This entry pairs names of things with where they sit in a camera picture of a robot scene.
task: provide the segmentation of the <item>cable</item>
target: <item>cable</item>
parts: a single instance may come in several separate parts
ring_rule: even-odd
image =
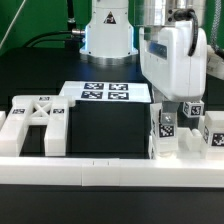
[[[190,19],[193,20],[193,40],[188,53],[188,56],[192,57],[194,55],[198,42],[198,18],[195,14],[195,11],[193,9],[178,10],[175,12],[174,18],[176,21],[190,20]]]
[[[32,42],[38,40],[38,39],[41,39],[43,37],[49,37],[49,36],[57,36],[57,35],[65,35],[65,34],[70,34],[72,35],[72,31],[56,31],[56,32],[50,32],[50,33],[44,33],[44,34],[41,34],[41,35],[38,35],[32,39],[30,39],[29,41],[27,41],[23,47],[28,47]]]
[[[76,21],[74,17],[74,7],[73,7],[73,0],[67,0],[67,8],[68,8],[68,30],[72,30],[76,28]]]
[[[4,36],[3,39],[2,39],[2,42],[1,42],[1,44],[0,44],[0,50],[2,49],[2,47],[3,47],[3,45],[4,45],[5,41],[6,41],[6,39],[8,38],[8,35],[9,35],[10,31],[12,30],[12,27],[13,27],[13,25],[15,24],[17,18],[19,17],[19,15],[20,15],[20,13],[21,13],[21,11],[22,11],[24,5],[26,4],[26,2],[27,2],[27,0],[24,0],[24,1],[22,2],[21,6],[19,7],[19,9],[18,9],[18,11],[17,11],[17,13],[16,13],[14,19],[12,20],[12,22],[11,22],[11,24],[10,24],[8,30],[7,30],[6,33],[5,33],[5,36]]]
[[[39,44],[39,43],[42,43],[42,42],[59,42],[59,41],[66,41],[66,40],[74,40],[75,42],[82,42],[82,39],[42,39],[42,40],[38,40],[38,41],[36,41],[36,42],[34,42],[32,45],[30,45],[30,47],[34,47],[34,46],[36,46],[37,44]]]
[[[215,1],[215,16],[214,16],[214,21],[212,25],[210,42],[211,42],[211,47],[215,51],[215,54],[217,54],[219,57],[224,59],[224,51],[217,45],[217,35],[218,35],[218,29],[220,25],[221,10],[222,10],[222,1],[216,0]]]
[[[34,42],[32,45],[30,45],[30,47],[34,47],[39,43],[42,42],[60,42],[60,41],[66,41],[66,39],[43,39],[43,40],[38,40],[36,42]]]
[[[194,55],[198,43],[198,18],[195,12],[192,11],[189,12],[189,16],[193,19],[193,40],[188,56],[192,57]]]

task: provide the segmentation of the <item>black cable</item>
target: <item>black cable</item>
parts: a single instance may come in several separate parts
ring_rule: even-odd
[[[68,8],[68,22],[67,22],[68,30],[76,29],[77,24],[74,15],[73,0],[67,0],[67,8]]]
[[[75,42],[77,42],[77,43],[81,43],[82,42],[82,39],[81,38],[77,38],[77,39],[75,39],[75,38],[73,38],[73,39],[42,39],[42,40],[38,40],[38,41],[36,41],[36,42],[34,42],[32,45],[30,45],[30,47],[34,47],[35,45],[37,45],[37,44],[39,44],[39,43],[42,43],[42,42],[60,42],[60,41],[66,41],[66,40],[73,40],[73,41],[75,41]]]
[[[188,56],[192,57],[194,55],[198,43],[198,18],[195,12],[192,11],[189,12],[189,16],[193,19],[193,40]]]
[[[190,20],[190,19],[193,20],[193,40],[188,53],[188,56],[192,57],[194,55],[198,43],[198,18],[195,14],[195,11],[193,9],[178,10],[174,14],[174,19],[176,21]]]
[[[49,36],[57,36],[57,35],[65,35],[65,34],[70,34],[72,35],[72,31],[56,31],[56,32],[50,32],[50,33],[44,33],[41,35],[38,35],[36,37],[33,37],[32,39],[30,39],[29,41],[27,41],[23,47],[28,47],[32,42],[41,39],[43,37],[49,37]]]
[[[74,18],[73,1],[67,0],[68,18]]]
[[[60,42],[60,41],[66,41],[66,39],[42,39],[42,40],[38,40],[36,42],[34,42],[32,45],[30,45],[30,47],[34,47],[39,43],[42,42]]]

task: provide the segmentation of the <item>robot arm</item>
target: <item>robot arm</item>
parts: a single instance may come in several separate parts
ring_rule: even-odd
[[[180,102],[200,101],[203,96],[207,40],[205,32],[188,21],[187,13],[194,14],[189,9],[193,5],[184,1],[176,5],[168,0],[163,4],[146,2],[151,17],[145,18],[143,25],[150,26],[151,35],[146,39],[144,28],[140,29],[142,73],[163,94],[161,123],[168,125],[175,122]]]

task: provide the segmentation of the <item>black table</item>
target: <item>black table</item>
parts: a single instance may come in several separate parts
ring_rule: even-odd
[[[0,58],[0,74],[0,110],[7,112],[13,96],[58,95],[65,81],[146,82],[139,64],[87,64],[63,49],[11,50]],[[214,86],[216,79],[209,78],[207,90]],[[222,109],[222,100],[210,92],[205,100],[206,109]],[[68,157],[148,159],[148,104],[77,102],[69,119]],[[30,127],[21,156],[44,156],[44,132]],[[0,186],[3,224],[220,224],[223,207],[223,189]]]

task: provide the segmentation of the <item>white base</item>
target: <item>white base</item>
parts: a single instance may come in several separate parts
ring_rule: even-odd
[[[0,184],[223,188],[223,177],[223,161],[0,158]]]

